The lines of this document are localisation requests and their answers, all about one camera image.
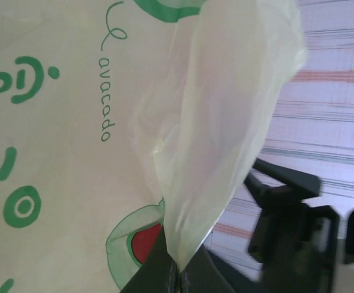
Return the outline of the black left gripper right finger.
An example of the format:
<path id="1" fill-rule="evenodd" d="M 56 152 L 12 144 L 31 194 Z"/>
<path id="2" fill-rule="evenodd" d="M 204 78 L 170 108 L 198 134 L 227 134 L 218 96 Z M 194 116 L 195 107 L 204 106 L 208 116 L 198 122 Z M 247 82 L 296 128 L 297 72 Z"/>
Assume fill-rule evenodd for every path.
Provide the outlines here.
<path id="1" fill-rule="evenodd" d="M 180 292 L 240 292 L 239 272 L 202 245 L 181 273 Z"/>

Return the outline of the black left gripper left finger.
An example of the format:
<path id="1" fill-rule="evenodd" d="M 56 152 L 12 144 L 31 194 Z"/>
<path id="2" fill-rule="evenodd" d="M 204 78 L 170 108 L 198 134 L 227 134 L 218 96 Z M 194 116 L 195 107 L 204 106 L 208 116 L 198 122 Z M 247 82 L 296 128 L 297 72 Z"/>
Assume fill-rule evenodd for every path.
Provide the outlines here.
<path id="1" fill-rule="evenodd" d="M 179 273 L 176 263 L 168 254 L 163 228 L 161 228 L 146 261 L 126 284 L 124 292 L 179 292 Z"/>

